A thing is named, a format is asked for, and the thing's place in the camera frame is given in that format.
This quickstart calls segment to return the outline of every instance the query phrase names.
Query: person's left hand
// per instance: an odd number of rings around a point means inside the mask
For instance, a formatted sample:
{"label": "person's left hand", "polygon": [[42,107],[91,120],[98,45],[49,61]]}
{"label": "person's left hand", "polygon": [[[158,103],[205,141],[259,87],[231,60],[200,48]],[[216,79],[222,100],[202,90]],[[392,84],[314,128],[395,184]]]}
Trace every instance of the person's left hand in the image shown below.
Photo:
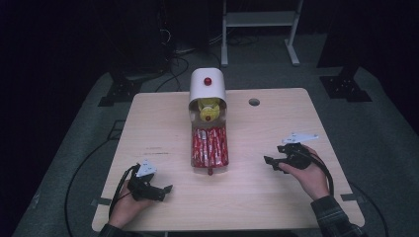
{"label": "person's left hand", "polygon": [[108,224],[122,229],[130,221],[132,221],[142,210],[155,203],[151,199],[135,200],[126,187],[128,181],[124,182],[124,187],[120,193],[120,199],[114,206]]}

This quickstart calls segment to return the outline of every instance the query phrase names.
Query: wooden table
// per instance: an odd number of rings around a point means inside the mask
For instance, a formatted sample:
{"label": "wooden table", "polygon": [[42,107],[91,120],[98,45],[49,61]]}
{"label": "wooden table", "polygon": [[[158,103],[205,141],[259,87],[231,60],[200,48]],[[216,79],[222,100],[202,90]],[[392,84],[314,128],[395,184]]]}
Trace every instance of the wooden table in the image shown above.
{"label": "wooden table", "polygon": [[[151,185],[173,185],[164,201],[142,212],[126,230],[269,230],[317,227],[311,199],[291,175],[274,171],[264,155],[285,158],[277,146],[292,132],[318,134],[315,149],[335,184],[335,198],[350,221],[364,225],[317,112],[304,89],[227,91],[227,172],[212,176],[191,167],[189,92],[135,96],[102,198],[111,199],[124,171],[148,159],[157,167]],[[260,101],[251,106],[250,99]],[[92,227],[100,231],[109,207],[98,205]]]}

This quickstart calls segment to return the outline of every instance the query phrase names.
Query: sleeve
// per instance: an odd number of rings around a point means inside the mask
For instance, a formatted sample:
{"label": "sleeve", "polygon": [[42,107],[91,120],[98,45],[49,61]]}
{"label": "sleeve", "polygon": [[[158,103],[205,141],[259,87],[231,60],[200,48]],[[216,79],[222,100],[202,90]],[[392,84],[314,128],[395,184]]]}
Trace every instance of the sleeve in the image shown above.
{"label": "sleeve", "polygon": [[106,224],[99,233],[99,237],[142,237],[142,235],[125,232],[120,228]]}
{"label": "sleeve", "polygon": [[332,196],[323,197],[311,203],[323,236],[367,237],[357,225],[349,222],[348,215]]}

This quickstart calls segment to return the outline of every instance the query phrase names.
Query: metal stand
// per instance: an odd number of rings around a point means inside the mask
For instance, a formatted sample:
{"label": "metal stand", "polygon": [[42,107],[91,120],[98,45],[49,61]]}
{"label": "metal stand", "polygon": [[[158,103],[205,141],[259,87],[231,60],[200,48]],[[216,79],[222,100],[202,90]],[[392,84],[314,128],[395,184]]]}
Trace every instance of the metal stand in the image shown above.
{"label": "metal stand", "polygon": [[115,102],[132,102],[133,97],[141,89],[141,82],[126,79],[121,70],[110,71],[114,83],[108,95],[102,97],[98,107],[111,107]]}
{"label": "metal stand", "polygon": [[229,27],[285,27],[291,26],[290,38],[285,40],[293,66],[299,66],[299,60],[293,49],[293,39],[298,25],[303,0],[298,0],[295,11],[283,12],[239,12],[227,13],[226,0],[223,1],[221,65],[228,65],[227,28]]}
{"label": "metal stand", "polygon": [[343,67],[338,76],[320,77],[330,99],[346,99],[348,102],[370,102],[371,98],[354,80],[359,68],[358,63]]}

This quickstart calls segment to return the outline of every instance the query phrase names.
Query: hand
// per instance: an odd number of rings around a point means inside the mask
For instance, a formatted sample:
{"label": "hand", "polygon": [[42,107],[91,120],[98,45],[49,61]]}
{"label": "hand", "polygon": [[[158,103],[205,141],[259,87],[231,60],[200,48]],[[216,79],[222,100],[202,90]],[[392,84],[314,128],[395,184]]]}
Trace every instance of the hand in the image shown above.
{"label": "hand", "polygon": [[142,210],[154,203],[154,200],[150,199],[135,200],[126,187],[127,184],[128,181],[125,181],[124,187],[120,193],[120,199],[115,204],[112,215],[108,221],[108,224],[120,229],[132,221]]}
{"label": "hand", "polygon": [[[304,146],[308,151],[317,156],[317,153],[308,146]],[[304,191],[313,199],[317,200],[329,196],[329,190],[327,188],[327,180],[323,171],[315,164],[311,163],[304,170],[297,169],[291,165],[281,162],[279,167],[287,172],[292,174],[296,179],[298,179]]]}

